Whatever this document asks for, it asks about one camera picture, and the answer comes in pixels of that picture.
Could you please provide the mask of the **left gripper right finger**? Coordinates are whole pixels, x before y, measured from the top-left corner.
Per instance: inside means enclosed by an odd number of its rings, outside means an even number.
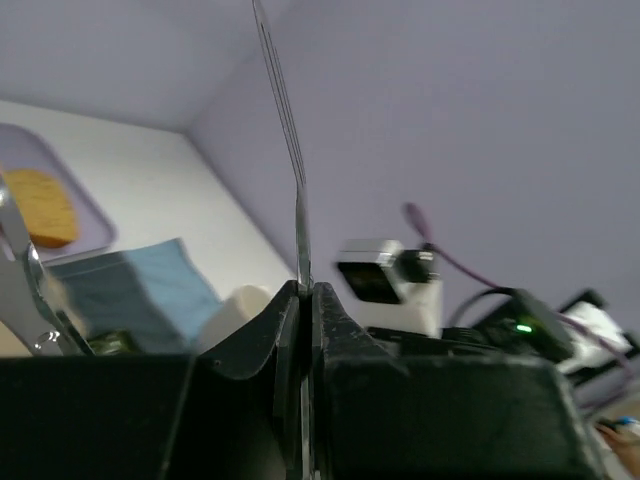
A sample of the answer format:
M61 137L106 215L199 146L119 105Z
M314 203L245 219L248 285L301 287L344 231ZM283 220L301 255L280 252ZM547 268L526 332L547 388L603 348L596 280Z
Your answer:
M568 382L548 362L385 351L333 287L312 300L316 465L325 479L602 479Z

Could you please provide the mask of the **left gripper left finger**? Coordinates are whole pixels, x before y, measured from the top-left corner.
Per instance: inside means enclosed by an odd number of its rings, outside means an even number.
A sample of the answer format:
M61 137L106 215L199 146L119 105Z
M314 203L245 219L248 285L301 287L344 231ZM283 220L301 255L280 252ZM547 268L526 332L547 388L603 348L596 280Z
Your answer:
M36 305L1 362L5 479L288 479L300 463L294 339L285 283L211 350L96 356Z

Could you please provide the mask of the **slice of bread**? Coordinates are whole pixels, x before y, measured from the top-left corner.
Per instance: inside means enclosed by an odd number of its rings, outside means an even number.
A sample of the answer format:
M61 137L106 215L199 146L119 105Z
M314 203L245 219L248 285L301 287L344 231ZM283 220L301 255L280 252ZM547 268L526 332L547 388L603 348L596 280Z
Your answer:
M36 246L60 249L79 239L76 211L60 181L27 168L7 171L4 179Z

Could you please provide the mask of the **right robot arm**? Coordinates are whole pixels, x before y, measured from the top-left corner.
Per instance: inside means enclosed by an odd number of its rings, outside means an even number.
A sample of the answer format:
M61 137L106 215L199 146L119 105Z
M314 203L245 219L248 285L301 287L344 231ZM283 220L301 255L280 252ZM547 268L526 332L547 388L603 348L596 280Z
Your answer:
M472 305L492 295L507 299L474 324L458 324ZM555 311L522 289L490 288L460 305L437 337L374 326L367 332L401 356L539 357L575 387L619 368L619 389L624 391L634 378L631 361L639 356L639 344L607 315L605 306L589 289Z

